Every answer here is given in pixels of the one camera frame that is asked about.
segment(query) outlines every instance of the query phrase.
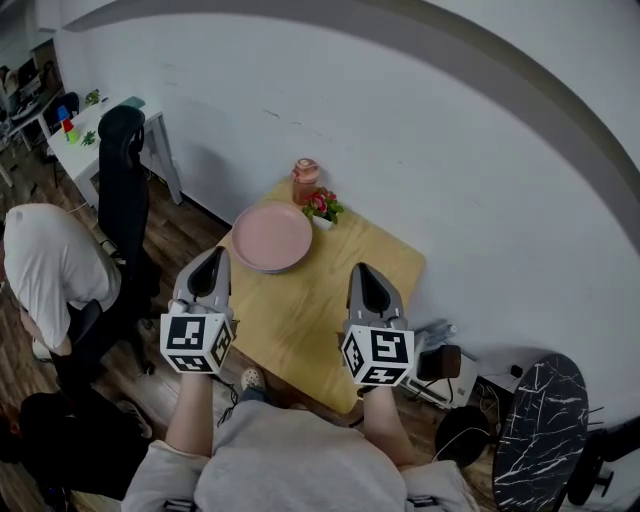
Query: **marble pattern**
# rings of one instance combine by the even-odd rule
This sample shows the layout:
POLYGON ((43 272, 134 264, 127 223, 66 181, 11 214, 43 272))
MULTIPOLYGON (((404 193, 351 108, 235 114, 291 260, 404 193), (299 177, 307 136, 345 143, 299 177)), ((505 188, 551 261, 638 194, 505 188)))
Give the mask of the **marble pattern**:
POLYGON ((582 452, 587 389, 571 359, 554 354, 525 374, 498 441, 493 492, 500 510, 553 507, 582 452))

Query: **computer monitor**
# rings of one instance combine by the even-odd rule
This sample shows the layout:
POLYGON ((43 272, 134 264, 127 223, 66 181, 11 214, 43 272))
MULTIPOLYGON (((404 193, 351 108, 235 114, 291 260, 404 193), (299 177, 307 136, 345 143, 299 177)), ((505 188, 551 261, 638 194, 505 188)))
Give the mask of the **computer monitor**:
POLYGON ((38 74, 36 69, 36 63, 33 59, 29 59, 18 70, 18 87, 21 89, 25 85, 28 85, 38 74))

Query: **person's back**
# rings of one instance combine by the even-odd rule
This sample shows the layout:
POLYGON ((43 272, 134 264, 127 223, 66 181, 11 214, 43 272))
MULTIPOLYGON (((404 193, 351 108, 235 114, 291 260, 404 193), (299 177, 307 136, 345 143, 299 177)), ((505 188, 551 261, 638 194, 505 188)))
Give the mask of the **person's back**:
POLYGON ((50 348, 67 334, 67 303, 82 309, 95 299, 106 311, 118 297, 120 273, 113 261, 82 224, 57 206, 26 204, 9 210, 4 251, 9 284, 50 348))

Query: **wooden table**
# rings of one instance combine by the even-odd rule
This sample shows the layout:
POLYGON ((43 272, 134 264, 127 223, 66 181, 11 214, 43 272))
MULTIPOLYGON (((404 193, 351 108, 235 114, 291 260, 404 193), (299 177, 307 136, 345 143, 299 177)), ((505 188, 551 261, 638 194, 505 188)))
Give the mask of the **wooden table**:
MULTIPOLYGON (((291 203, 281 181, 263 200, 291 203)), ((230 248, 230 233, 220 245, 230 248)), ((314 227, 309 253, 283 274, 260 274, 231 253, 230 305, 240 323, 234 346, 257 364, 334 411, 349 413, 356 385, 338 345, 347 318, 353 266, 363 261, 382 272, 409 302, 424 256, 354 212, 329 231, 314 227)))

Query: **person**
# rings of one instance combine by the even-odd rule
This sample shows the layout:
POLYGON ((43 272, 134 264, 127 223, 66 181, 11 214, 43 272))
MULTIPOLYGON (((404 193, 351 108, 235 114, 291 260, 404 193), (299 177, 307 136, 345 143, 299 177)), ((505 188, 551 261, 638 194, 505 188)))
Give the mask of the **person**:
POLYGON ((21 305, 27 332, 57 356, 70 356, 74 312, 92 300, 111 308, 121 276, 107 253, 72 216, 51 204, 23 204, 0 222, 0 279, 21 305))
POLYGON ((0 86, 6 96, 7 111, 12 113, 17 108, 18 73, 10 70, 7 66, 0 66, 0 86))
POLYGON ((364 394, 362 433, 274 407, 256 368, 242 389, 214 439, 212 379, 182 376, 165 441, 150 446, 123 511, 478 510, 455 463, 416 467, 391 388, 364 394))
POLYGON ((18 74, 7 66, 0 66, 0 84, 7 96, 11 96, 18 89, 18 74))
POLYGON ((122 500, 151 436, 133 404, 94 390, 75 401, 37 393, 20 410, 0 403, 0 460, 22 463, 55 510, 68 510, 71 490, 122 500))

